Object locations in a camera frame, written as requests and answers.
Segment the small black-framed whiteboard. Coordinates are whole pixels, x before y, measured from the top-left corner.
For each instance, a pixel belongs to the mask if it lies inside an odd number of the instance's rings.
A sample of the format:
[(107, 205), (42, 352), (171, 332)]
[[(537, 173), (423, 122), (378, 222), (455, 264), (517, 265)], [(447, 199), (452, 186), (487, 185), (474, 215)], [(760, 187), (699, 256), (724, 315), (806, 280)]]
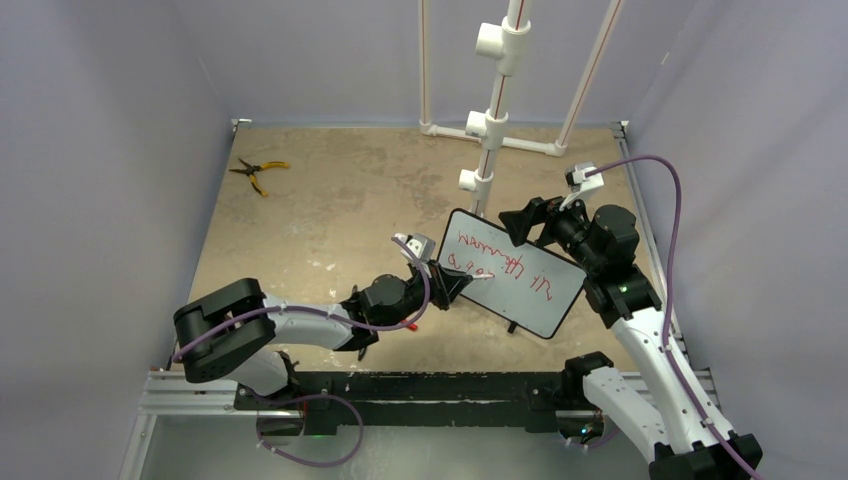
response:
[(543, 339), (558, 331), (585, 279), (572, 261), (529, 243), (515, 247), (503, 228), (463, 209), (450, 213), (438, 262), (470, 275), (493, 273), (462, 295)]

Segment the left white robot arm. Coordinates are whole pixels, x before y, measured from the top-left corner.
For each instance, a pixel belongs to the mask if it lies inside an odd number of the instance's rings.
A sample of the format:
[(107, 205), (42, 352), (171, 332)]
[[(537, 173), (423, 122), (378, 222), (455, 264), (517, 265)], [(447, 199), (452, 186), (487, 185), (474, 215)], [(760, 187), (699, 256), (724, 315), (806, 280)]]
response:
[(284, 301), (263, 292), (255, 278), (237, 280), (175, 312), (178, 348), (172, 360), (190, 383), (232, 380), (272, 408), (287, 408), (298, 395), (294, 366), (287, 356), (268, 351), (269, 345), (356, 352), (376, 343), (382, 331), (415, 324), (429, 306), (449, 309), (474, 281), (434, 260), (410, 272), (407, 279), (381, 275), (328, 305)]

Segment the black handled pliers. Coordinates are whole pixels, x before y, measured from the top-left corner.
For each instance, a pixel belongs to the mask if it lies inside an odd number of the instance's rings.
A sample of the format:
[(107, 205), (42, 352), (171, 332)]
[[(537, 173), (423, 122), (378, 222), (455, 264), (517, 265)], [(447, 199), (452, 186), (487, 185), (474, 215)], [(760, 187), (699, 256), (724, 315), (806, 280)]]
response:
[[(367, 318), (362, 313), (362, 306), (359, 299), (359, 289), (356, 284), (353, 285), (351, 289), (350, 297), (345, 301), (345, 310), (349, 314), (349, 318), (351, 320), (358, 321), (360, 323), (368, 323)], [(370, 330), (356, 327), (352, 328), (353, 338), (349, 341), (349, 346), (357, 347), (357, 360), (362, 361), (367, 354), (368, 346), (370, 345), (369, 341), (373, 337), (373, 334)]]

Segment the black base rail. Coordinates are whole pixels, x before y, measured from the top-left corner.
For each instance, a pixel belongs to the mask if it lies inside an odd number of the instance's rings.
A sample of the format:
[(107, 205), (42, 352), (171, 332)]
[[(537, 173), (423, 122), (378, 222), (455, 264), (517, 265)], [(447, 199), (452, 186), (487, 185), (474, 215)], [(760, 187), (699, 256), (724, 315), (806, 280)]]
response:
[(267, 399), (238, 386), (234, 407), (291, 420), (289, 432), (333, 435), (341, 426), (574, 429), (595, 406), (562, 384), (559, 372), (303, 371)]

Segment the white PVC pipe frame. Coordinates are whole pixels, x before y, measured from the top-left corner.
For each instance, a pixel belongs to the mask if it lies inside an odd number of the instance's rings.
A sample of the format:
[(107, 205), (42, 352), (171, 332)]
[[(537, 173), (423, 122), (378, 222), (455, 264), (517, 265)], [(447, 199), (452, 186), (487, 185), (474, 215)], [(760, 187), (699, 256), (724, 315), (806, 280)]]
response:
[(480, 25), (476, 36), (475, 54), (495, 62), (494, 86), (487, 109), (483, 112), (470, 112), (466, 125), (462, 129), (440, 126), (433, 121), (431, 114), (433, 83), (430, 80), (429, 45), (430, 3), (428, 1), (417, 3), (419, 130), (425, 136), (471, 141), (481, 146), (478, 165), (473, 170), (461, 170), (458, 178), (458, 188), (470, 194), (472, 213), (481, 217), (485, 215), (491, 185), (495, 178), (497, 158), (502, 148), (542, 153), (551, 157), (561, 157), (565, 154), (572, 132), (576, 129), (578, 116), (586, 103), (624, 5), (623, 1), (611, 1), (608, 4), (561, 131), (554, 141), (541, 143), (506, 135), (510, 83), (526, 51), (532, 27), (529, 17), (532, 3), (511, 1), (500, 23)]

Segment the yellow handled needle-nose pliers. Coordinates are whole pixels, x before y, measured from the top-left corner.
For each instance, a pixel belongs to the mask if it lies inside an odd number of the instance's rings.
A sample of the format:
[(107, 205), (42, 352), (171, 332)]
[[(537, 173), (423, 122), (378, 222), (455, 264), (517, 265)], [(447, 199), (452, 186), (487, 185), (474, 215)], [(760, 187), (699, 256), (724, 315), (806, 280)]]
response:
[(283, 161), (271, 161), (261, 164), (251, 164), (243, 160), (242, 158), (239, 158), (238, 161), (242, 165), (242, 167), (231, 168), (229, 169), (229, 172), (246, 176), (250, 180), (253, 190), (263, 198), (266, 198), (268, 196), (268, 192), (260, 186), (259, 181), (257, 179), (257, 175), (260, 172), (264, 172), (270, 169), (290, 168), (290, 164), (288, 162)]

